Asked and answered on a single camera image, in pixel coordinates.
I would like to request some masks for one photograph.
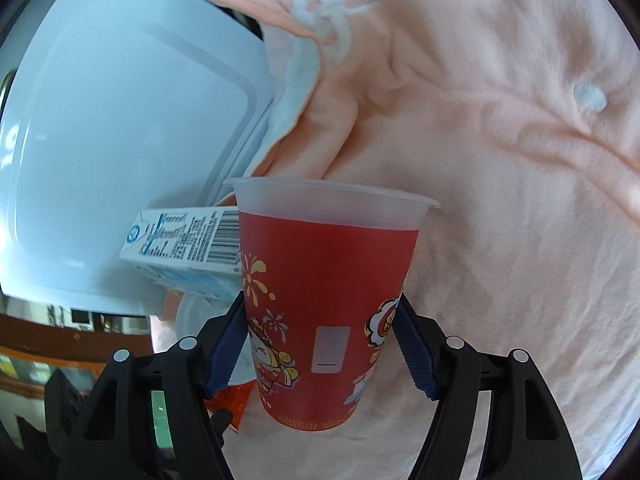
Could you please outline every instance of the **white carton box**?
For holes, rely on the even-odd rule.
[[[167,288],[233,300],[242,289],[238,208],[142,211],[120,257]]]

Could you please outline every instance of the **cup rim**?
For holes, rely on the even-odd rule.
[[[397,189],[389,189],[386,187],[377,186],[363,186],[361,184],[345,184],[343,182],[334,182],[332,180],[319,180],[310,178],[287,178],[283,176],[239,176],[235,178],[227,178],[224,184],[234,187],[236,183],[243,183],[249,180],[261,179],[265,184],[281,184],[284,186],[298,186],[298,187],[324,187],[325,189],[335,189],[347,192],[357,192],[365,194],[375,194],[379,196],[387,196],[392,198],[401,198],[404,200],[412,200],[414,202],[421,202],[425,205],[429,205],[433,208],[440,208],[440,202],[433,198],[428,198],[423,195],[415,193],[409,193],[406,191],[399,191]]]

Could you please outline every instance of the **pink fabric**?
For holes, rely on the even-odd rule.
[[[252,173],[439,200],[407,296],[529,350],[597,478],[640,415],[640,54],[607,0],[213,1],[262,21],[280,86]],[[295,432],[254,399],[225,451],[238,478],[401,479],[432,415],[391,339],[348,423]]]

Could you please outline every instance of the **blue logo on carton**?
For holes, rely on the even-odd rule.
[[[132,244],[135,242],[140,236],[140,226],[134,225],[129,231],[129,235],[127,236],[127,244]]]

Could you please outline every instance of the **plastic cup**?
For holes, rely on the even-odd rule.
[[[435,200],[324,180],[226,181],[240,211],[249,336],[264,409],[297,430],[354,412]]]

